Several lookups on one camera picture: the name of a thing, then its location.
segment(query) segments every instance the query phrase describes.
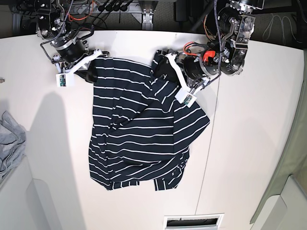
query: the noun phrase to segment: vent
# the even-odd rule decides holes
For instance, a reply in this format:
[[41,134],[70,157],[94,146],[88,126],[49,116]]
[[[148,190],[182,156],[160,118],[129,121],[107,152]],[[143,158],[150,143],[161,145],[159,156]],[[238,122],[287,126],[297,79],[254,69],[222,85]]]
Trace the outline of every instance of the vent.
[[164,217],[163,230],[218,230],[224,214]]

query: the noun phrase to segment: black and white striped shirt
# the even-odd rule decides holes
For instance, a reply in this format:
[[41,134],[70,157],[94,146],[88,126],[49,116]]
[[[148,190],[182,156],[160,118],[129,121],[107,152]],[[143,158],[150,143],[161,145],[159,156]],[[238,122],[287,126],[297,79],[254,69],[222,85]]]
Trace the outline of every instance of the black and white striped shirt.
[[91,178],[113,190],[154,180],[156,190],[176,188],[189,158],[190,143],[208,126],[197,103],[175,99],[178,86],[156,79],[152,67],[131,60],[94,61]]

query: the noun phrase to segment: table surface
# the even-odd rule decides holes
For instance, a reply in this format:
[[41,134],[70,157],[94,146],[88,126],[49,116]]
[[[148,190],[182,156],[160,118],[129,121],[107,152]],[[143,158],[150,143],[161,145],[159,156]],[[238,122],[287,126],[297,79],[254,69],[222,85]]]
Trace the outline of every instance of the table surface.
[[[182,49],[205,36],[153,31],[98,31],[91,47],[150,64],[157,49]],[[79,77],[57,88],[31,35],[0,40],[0,113],[27,130],[32,176],[50,189],[63,230],[161,230],[163,216],[225,213],[221,229],[250,229],[289,134],[303,81],[303,51],[251,41],[244,71],[222,75],[198,103],[211,124],[191,145],[177,189],[152,181],[107,191],[89,176],[93,86]],[[52,55],[54,50],[46,45]]]

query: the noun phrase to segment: gray fabric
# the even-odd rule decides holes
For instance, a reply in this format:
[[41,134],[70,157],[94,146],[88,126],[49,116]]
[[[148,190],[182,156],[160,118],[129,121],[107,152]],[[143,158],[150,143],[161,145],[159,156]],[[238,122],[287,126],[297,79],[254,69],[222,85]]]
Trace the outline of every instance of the gray fabric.
[[5,111],[0,120],[0,180],[20,164],[24,150],[25,131]]
[[296,175],[307,161],[307,50],[304,51],[304,81],[288,140],[271,181],[250,223],[255,223],[267,199],[280,195],[288,177]]

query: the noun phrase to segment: gray cloth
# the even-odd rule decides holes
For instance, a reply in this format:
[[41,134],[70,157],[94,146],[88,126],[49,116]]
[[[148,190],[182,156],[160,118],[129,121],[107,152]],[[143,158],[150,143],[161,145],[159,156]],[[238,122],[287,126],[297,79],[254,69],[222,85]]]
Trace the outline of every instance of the gray cloth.
[[5,111],[0,120],[0,180],[20,164],[24,150],[25,131]]

